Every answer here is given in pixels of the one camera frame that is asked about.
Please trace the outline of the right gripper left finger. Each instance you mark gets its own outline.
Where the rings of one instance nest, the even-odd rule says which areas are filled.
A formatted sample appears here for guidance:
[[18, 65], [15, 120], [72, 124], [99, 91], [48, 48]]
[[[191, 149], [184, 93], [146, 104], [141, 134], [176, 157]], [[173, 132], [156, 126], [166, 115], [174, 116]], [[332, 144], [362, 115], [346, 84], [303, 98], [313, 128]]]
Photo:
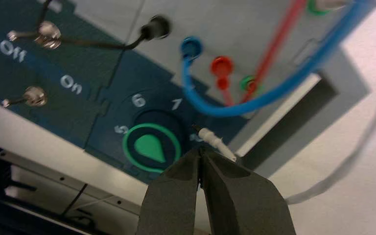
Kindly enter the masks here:
[[194, 233], [200, 160], [199, 148], [194, 148], [149, 184], [141, 205], [138, 235]]

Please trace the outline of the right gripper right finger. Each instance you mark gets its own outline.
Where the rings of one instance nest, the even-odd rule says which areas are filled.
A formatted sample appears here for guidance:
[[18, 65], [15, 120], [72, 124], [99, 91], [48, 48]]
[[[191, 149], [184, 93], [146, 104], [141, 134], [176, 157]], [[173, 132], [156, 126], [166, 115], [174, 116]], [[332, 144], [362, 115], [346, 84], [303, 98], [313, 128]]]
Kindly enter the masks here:
[[201, 187], [213, 235], [294, 235], [288, 205], [268, 179], [201, 149]]

